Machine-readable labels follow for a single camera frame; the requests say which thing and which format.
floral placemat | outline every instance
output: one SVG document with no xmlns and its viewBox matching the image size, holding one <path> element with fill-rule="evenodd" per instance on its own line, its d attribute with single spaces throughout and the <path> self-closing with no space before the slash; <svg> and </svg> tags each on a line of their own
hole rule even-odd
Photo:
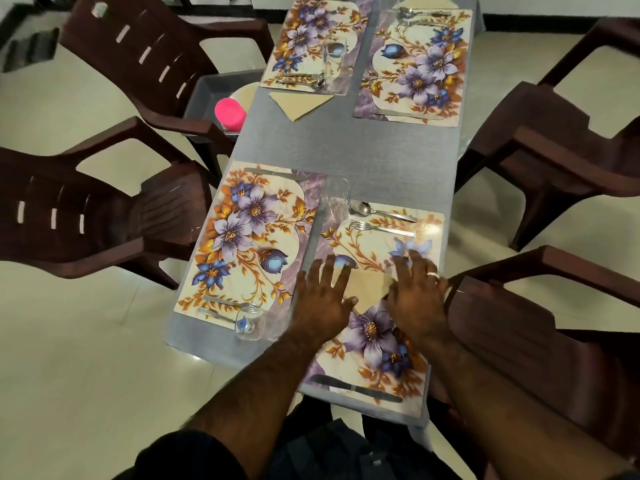
<svg viewBox="0 0 640 480">
<path fill-rule="evenodd" d="M 348 221 L 330 221 L 323 225 L 316 258 L 335 254 L 338 267 L 348 263 L 358 269 L 384 273 L 389 272 L 392 267 L 391 257 L 406 256 L 409 250 L 414 249 L 438 264 L 444 229 L 442 214 L 377 203 L 372 203 L 371 206 L 374 209 L 417 217 L 418 224 L 375 215 L 362 219 L 374 226 L 415 231 L 416 238 L 399 237 L 375 230 L 350 230 Z M 379 401 L 343 389 L 332 388 L 332 392 L 346 394 L 367 404 L 377 404 L 405 415 L 420 417 L 422 413 L 428 385 L 427 361 L 414 349 L 404 333 L 395 327 L 384 300 L 362 315 L 351 314 L 348 327 L 326 343 L 316 355 L 307 377 L 314 374 L 326 374 L 348 384 L 399 395 L 403 402 Z"/>
<path fill-rule="evenodd" d="M 354 116 L 368 120 L 456 127 L 466 78 L 471 10 L 414 11 L 411 25 L 383 11 L 371 42 Z M 382 116 L 406 112 L 441 120 Z"/>
<path fill-rule="evenodd" d="M 295 0 L 282 26 L 271 58 L 262 76 L 262 87 L 345 94 L 353 75 L 365 28 L 374 0 Z M 314 91 L 308 86 L 277 84 L 276 76 L 318 74 L 324 71 L 322 46 L 325 40 L 343 39 L 347 53 L 342 61 L 343 73 L 336 81 L 339 87 L 323 87 Z"/>
<path fill-rule="evenodd" d="M 296 182 L 247 172 L 245 167 L 256 164 L 229 163 L 175 306 L 176 312 L 227 328 L 233 324 L 205 315 L 198 307 L 231 319 L 239 308 L 203 296 L 251 302 L 268 310 L 270 317 L 286 318 L 325 177 L 305 173 L 308 180 Z"/>
</svg>

forearm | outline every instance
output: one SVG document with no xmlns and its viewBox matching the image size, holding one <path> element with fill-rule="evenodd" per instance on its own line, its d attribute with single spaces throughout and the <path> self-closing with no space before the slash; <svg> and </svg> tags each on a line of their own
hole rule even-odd
<svg viewBox="0 0 640 480">
<path fill-rule="evenodd" d="M 605 480 L 631 465 L 466 350 L 450 333 L 421 352 L 503 480 Z"/>
<path fill-rule="evenodd" d="M 223 387 L 185 428 L 199 429 L 224 444 L 249 478 L 266 466 L 293 395 L 320 344 L 287 331 Z"/>
</svg>

beige napkin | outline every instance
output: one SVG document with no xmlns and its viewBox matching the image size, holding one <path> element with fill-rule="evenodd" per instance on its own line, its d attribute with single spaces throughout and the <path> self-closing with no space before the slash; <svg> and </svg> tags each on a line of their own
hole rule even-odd
<svg viewBox="0 0 640 480">
<path fill-rule="evenodd" d="M 341 272 L 342 268 L 333 270 L 332 286 L 338 281 L 338 276 L 340 276 Z M 358 315 L 362 315 L 372 306 L 378 304 L 389 293 L 389 287 L 393 282 L 393 277 L 387 273 L 352 269 L 347 288 L 344 290 L 344 297 L 357 297 L 358 304 L 353 309 Z"/>
<path fill-rule="evenodd" d="M 407 8 L 416 9 L 430 9 L 430 8 L 459 8 L 458 5 L 451 0 L 405 0 L 399 3 L 397 6 L 404 6 Z"/>
<path fill-rule="evenodd" d="M 324 94 L 303 93 L 269 93 L 269 96 L 276 101 L 284 114 L 292 121 L 301 118 L 316 107 L 322 106 L 333 97 Z"/>
</svg>

pink lid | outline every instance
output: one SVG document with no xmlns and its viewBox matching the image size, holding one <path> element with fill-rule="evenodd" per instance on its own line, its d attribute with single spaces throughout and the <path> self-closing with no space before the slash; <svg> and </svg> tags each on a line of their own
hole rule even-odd
<svg viewBox="0 0 640 480">
<path fill-rule="evenodd" d="M 229 131 L 240 131 L 244 120 L 246 119 L 246 111 L 240 106 L 235 99 L 220 99 L 214 110 L 216 118 L 220 121 L 224 128 Z"/>
</svg>

man's right hand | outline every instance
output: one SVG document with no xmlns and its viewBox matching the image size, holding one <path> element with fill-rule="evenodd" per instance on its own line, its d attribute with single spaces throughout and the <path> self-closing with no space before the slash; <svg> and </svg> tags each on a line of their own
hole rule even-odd
<svg viewBox="0 0 640 480">
<path fill-rule="evenodd" d="M 447 280 L 427 273 L 438 268 L 414 250 L 409 251 L 413 265 L 404 258 L 393 259 L 398 281 L 391 286 L 387 309 L 400 330 L 418 347 L 423 348 L 430 339 L 442 339 L 450 334 L 444 313 L 444 295 Z"/>
</svg>

